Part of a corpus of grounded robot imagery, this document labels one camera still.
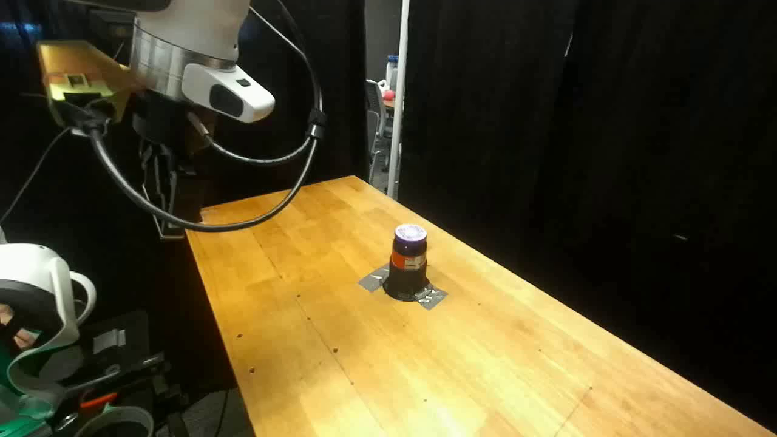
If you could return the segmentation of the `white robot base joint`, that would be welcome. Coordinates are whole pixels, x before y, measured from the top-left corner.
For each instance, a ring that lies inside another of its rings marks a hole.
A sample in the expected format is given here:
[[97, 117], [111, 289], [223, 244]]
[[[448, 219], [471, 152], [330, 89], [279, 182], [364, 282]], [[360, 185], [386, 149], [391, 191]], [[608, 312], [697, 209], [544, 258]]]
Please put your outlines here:
[[28, 396], [62, 396], [62, 384], [29, 373], [28, 363], [81, 338], [81, 326], [97, 306], [93, 278], [71, 270], [51, 247], [2, 243], [0, 306], [5, 382]]

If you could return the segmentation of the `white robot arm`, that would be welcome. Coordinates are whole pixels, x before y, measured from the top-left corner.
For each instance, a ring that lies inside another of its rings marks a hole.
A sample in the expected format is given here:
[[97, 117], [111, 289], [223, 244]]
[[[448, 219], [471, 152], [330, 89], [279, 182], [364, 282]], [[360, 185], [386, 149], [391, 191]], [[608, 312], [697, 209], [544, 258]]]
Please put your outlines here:
[[274, 98], [239, 65], [251, 0], [76, 0], [135, 15], [130, 68], [145, 85], [135, 132], [156, 145], [177, 136], [181, 105], [255, 124]]

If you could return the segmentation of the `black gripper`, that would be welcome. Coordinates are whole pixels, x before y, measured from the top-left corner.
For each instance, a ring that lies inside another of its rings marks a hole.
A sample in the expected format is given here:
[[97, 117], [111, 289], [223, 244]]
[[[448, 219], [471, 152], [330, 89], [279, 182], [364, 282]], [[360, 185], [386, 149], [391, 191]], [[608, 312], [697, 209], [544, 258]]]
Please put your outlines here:
[[138, 134], [138, 162], [194, 175], [207, 151], [204, 136], [192, 124], [192, 111], [164, 95], [143, 91], [135, 100], [132, 125]]

